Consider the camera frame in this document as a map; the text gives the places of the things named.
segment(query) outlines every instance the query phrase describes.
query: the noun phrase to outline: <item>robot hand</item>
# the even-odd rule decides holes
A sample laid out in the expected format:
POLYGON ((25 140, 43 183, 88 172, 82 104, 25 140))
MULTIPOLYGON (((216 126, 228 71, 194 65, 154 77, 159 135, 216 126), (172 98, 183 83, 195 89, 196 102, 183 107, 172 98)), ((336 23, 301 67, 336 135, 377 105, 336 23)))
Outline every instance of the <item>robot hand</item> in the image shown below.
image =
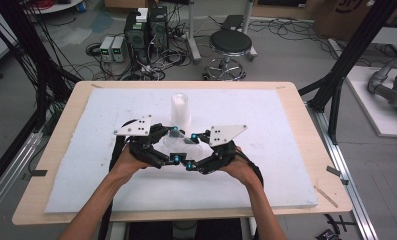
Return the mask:
POLYGON ((130 135, 127 139, 130 153, 139 161, 148 163, 156 168, 182 163, 187 171, 209 174, 229 165, 235 159, 235 156, 239 155, 248 161, 254 172, 262 180, 258 167, 245 154, 236 151, 236 145, 232 140, 247 129, 246 125, 213 126, 211 131, 207 130, 204 133, 192 134, 191 138, 188 139, 190 143, 199 144, 201 140, 213 150, 209 157, 196 161, 195 159, 187 159, 186 152, 174 152, 167 156, 155 150, 153 144, 158 143, 169 131, 179 130, 177 127, 163 126, 161 123, 150 126, 150 123, 151 116, 141 120, 130 121, 116 131, 117 135, 130 135))

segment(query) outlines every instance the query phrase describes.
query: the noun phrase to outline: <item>aluminum frame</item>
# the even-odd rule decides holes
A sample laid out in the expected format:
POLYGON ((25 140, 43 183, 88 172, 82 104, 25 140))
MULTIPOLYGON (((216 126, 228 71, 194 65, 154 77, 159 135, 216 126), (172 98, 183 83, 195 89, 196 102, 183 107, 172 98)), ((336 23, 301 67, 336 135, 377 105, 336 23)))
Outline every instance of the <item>aluminum frame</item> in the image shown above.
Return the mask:
POLYGON ((316 112, 314 109, 308 109, 310 114, 313 114, 316 119, 316 127, 320 130, 320 135, 323 142, 325 143, 326 150, 331 156, 332 162, 335 168, 341 172, 341 176, 344 180, 348 180, 348 185, 345 185, 345 190, 350 196, 353 204, 352 213, 357 222, 359 232, 363 239, 375 240, 378 236, 375 232, 372 222, 370 221, 369 215, 364 207, 363 201, 357 191, 357 187, 351 177, 351 173, 348 169, 347 163, 341 153, 339 145, 335 144, 328 134, 329 120, 326 118, 324 113, 316 112))
POLYGON ((18 151, 17 156, 7 168, 5 173, 0 178, 0 205, 5 196, 11 190, 20 173, 23 171, 26 164, 30 161, 37 146, 42 141, 42 131, 39 133, 31 133, 24 142, 23 147, 18 151))

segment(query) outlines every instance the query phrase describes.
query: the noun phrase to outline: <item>black device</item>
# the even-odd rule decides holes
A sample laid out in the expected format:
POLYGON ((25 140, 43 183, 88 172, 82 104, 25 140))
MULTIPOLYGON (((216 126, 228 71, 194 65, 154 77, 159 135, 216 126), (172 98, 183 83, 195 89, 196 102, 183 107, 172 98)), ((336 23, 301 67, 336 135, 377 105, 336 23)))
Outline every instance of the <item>black device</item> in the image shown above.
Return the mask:
POLYGON ((238 30, 244 20, 244 15, 229 15, 223 22, 222 29, 238 30))
POLYGON ((162 52, 169 48, 167 28, 167 7, 155 7, 150 9, 149 24, 151 26, 154 53, 162 52))
POLYGON ((139 61, 143 65, 149 65, 151 56, 150 49, 150 27, 148 22, 137 22, 137 9, 129 13, 126 18, 124 35, 127 42, 127 50, 130 58, 136 64, 139 61))
POLYGON ((304 7, 306 0, 258 0, 260 5, 288 6, 288 7, 304 7))

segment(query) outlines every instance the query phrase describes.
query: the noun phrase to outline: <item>power supply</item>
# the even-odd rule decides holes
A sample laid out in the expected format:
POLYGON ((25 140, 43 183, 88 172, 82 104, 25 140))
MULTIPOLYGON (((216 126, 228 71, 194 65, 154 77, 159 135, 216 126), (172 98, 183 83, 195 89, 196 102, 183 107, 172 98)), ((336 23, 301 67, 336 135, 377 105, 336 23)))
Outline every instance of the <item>power supply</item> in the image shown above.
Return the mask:
POLYGON ((111 49, 113 51, 114 61, 124 62, 127 55, 127 45, 124 37, 121 36, 115 37, 111 49))
POLYGON ((151 31, 149 22, 137 22, 135 14, 129 14, 124 27, 124 36, 128 45, 130 58, 139 61, 143 65, 149 64, 150 54, 150 36, 151 31))
POLYGON ((111 51, 111 46, 113 45, 114 37, 105 37, 104 41, 99 47, 101 51, 101 58, 103 62, 114 61, 113 52, 111 51))
POLYGON ((162 52, 169 48, 167 38, 167 7, 155 7, 150 9, 149 22, 153 35, 154 52, 162 52))

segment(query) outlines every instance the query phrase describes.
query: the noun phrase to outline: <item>black stool seat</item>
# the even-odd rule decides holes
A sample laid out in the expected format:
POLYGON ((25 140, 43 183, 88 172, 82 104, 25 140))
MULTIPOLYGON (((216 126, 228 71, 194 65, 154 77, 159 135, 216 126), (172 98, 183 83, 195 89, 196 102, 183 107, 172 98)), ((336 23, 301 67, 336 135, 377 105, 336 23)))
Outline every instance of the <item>black stool seat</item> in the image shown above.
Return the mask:
POLYGON ((252 41, 242 32, 221 30, 211 35, 210 45, 222 54, 244 55, 251 49, 252 41))

